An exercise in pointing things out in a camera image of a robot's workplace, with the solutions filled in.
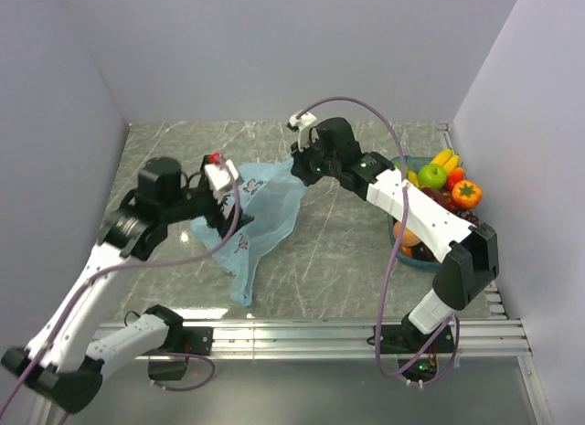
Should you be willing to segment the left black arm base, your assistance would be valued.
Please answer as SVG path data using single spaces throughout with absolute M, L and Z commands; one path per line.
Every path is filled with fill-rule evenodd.
M 154 382 L 180 381 L 187 373 L 191 355 L 209 356 L 213 342 L 211 326 L 183 328 L 163 346 L 147 353 L 148 377 Z

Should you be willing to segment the light blue plastic bag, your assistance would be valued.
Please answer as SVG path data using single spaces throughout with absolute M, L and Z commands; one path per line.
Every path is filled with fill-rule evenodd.
M 244 214 L 254 220 L 239 229 L 218 252 L 216 263 L 233 276 L 230 298 L 243 307 L 252 304 L 253 282 L 262 257 L 294 230 L 306 193 L 303 182 L 291 174 L 291 159 L 280 163 L 239 166 L 239 199 Z

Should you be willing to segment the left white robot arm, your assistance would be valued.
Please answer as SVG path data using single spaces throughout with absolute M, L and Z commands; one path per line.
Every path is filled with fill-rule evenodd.
M 172 157 L 149 160 L 137 185 L 102 224 L 86 266 L 46 325 L 25 346 L 6 350 L 1 365 L 68 414 L 85 409 L 102 383 L 145 353 L 189 359 L 183 318 L 155 305 L 136 321 L 101 340 L 93 338 L 122 285 L 123 271 L 175 266 L 151 261 L 169 226 L 204 218 L 227 242 L 252 221 L 240 210 L 241 176 L 220 153 L 204 156 L 198 182 Z

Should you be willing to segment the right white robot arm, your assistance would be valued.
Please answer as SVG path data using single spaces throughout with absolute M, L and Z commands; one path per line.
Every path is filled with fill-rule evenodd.
M 311 113 L 287 123 L 298 134 L 291 146 L 291 173 L 312 186 L 324 176 L 405 224 L 431 251 L 440 268 L 431 290 L 401 322 L 406 347 L 422 351 L 440 324 L 463 310 L 499 271 L 495 230 L 459 218 L 428 197 L 386 157 L 365 153 L 349 122 L 341 117 L 318 121 Z

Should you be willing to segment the orange fake peach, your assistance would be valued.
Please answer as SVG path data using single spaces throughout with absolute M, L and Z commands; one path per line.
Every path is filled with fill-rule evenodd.
M 401 223 L 399 221 L 394 223 L 393 229 L 392 229 L 392 234 L 394 236 L 395 239 L 399 238 L 399 231 L 401 229 Z M 413 233 L 411 230 L 409 230 L 408 228 L 405 228 L 403 233 L 402 233 L 402 238 L 401 238 L 401 242 L 400 242 L 400 246 L 403 247 L 414 247 L 418 244 L 421 243 L 421 239 L 417 237 L 417 235 L 415 233 Z

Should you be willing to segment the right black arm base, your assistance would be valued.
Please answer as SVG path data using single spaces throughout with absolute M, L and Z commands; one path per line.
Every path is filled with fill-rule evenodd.
M 432 334 L 421 334 L 406 325 L 383 324 L 380 354 L 402 356 L 397 360 L 400 376 L 407 384 L 429 385 L 454 367 L 459 350 L 460 329 L 450 325 Z

